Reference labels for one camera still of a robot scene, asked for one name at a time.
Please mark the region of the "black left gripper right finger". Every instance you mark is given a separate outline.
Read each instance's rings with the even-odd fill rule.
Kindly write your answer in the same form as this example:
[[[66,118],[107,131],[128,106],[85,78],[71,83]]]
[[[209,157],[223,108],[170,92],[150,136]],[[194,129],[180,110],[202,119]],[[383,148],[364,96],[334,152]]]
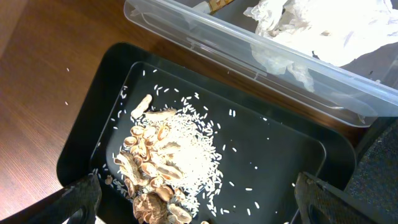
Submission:
[[[307,172],[298,174],[294,196],[302,223],[397,223],[396,218]]]

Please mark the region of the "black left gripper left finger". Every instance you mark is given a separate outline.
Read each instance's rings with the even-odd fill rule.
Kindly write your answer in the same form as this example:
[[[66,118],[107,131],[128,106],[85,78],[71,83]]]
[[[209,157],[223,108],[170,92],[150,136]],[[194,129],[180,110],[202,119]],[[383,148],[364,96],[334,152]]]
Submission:
[[[102,192],[97,176],[88,174],[37,203],[1,220],[1,224],[94,224],[101,198]]]

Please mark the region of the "food scraps and rice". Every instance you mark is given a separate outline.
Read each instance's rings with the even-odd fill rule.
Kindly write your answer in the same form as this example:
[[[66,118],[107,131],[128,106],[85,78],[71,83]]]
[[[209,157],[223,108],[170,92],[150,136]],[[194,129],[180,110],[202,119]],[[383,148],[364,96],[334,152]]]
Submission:
[[[113,162],[120,178],[104,181],[127,202],[134,221],[195,223],[199,198],[215,211],[222,186],[215,130],[182,98],[182,107],[154,108],[147,94],[130,113],[132,126]]]

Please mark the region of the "white napkin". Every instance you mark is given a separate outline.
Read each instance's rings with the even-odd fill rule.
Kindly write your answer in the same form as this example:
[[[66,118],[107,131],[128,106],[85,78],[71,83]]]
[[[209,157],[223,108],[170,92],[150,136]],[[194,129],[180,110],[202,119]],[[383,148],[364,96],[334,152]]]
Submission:
[[[243,14],[257,35],[377,82],[397,61],[393,1],[263,0]]]

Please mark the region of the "gold foil wrapper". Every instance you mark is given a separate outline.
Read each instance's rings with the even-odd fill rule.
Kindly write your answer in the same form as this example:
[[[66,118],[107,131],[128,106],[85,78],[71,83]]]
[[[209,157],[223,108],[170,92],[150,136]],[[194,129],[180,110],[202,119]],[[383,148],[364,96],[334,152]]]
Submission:
[[[207,0],[197,4],[193,7],[193,9],[198,12],[203,12],[205,14],[212,14],[227,6],[233,1],[234,0]]]

